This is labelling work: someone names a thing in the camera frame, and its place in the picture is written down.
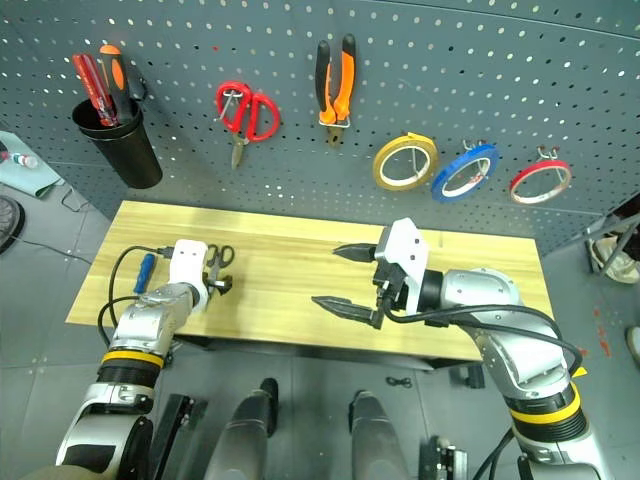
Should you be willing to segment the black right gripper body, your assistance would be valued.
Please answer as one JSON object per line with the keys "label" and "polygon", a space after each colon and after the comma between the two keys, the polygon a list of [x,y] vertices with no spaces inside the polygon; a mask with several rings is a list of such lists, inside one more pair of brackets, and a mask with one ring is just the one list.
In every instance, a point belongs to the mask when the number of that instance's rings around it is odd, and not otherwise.
{"label": "black right gripper body", "polygon": [[379,260],[372,283],[376,286],[376,310],[372,326],[380,330],[385,317],[385,308],[405,310],[407,302],[406,273],[397,263]]}

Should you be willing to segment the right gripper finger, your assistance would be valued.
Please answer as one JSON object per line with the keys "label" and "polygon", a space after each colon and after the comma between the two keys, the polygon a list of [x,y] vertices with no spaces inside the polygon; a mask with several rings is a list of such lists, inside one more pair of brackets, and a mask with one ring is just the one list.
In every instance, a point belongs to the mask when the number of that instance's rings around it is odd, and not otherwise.
{"label": "right gripper finger", "polygon": [[371,263],[375,261],[376,248],[376,244],[353,243],[340,245],[332,253],[349,261]]}
{"label": "right gripper finger", "polygon": [[351,300],[335,296],[312,296],[311,300],[339,318],[366,324],[374,329],[382,327],[384,313],[379,309],[354,304]]}

